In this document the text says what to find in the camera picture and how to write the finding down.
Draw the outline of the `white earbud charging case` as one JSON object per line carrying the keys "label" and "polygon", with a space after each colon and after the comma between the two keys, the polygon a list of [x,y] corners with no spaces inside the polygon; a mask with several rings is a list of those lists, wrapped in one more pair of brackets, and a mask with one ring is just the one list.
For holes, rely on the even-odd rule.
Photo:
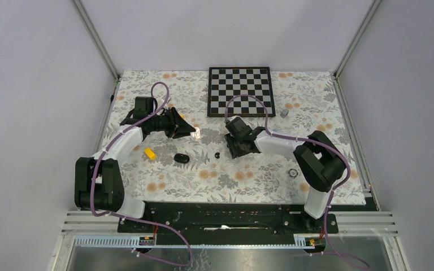
{"label": "white earbud charging case", "polygon": [[201,131],[199,129],[199,127],[194,127],[194,132],[191,132],[191,136],[195,139],[200,139],[201,138]]}

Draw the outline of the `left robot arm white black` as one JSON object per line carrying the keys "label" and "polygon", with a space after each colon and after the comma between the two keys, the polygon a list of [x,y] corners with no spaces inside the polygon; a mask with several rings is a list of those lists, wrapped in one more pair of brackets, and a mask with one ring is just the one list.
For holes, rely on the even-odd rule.
{"label": "left robot arm white black", "polygon": [[168,138],[190,136],[196,130],[171,107],[156,113],[152,97],[136,97],[134,109],[120,123],[118,138],[93,156],[78,158],[75,164],[75,204],[79,208],[109,211],[131,217],[131,225],[148,231],[153,218],[145,212],[145,203],[124,191],[120,166],[132,150],[152,132],[164,132]]}

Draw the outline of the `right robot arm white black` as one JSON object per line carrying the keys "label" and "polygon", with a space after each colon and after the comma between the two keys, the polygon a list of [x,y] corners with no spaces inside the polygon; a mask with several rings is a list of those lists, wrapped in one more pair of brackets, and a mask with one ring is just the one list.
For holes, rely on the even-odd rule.
{"label": "right robot arm white black", "polygon": [[225,121],[228,133],[227,147],[233,159],[248,154],[275,154],[297,162],[310,190],[304,204],[302,227],[311,233],[324,225],[324,214],[330,206],[331,196],[344,173],[350,173],[350,165],[342,153],[321,131],[314,131],[307,138],[277,134],[265,127],[251,128],[239,116]]}

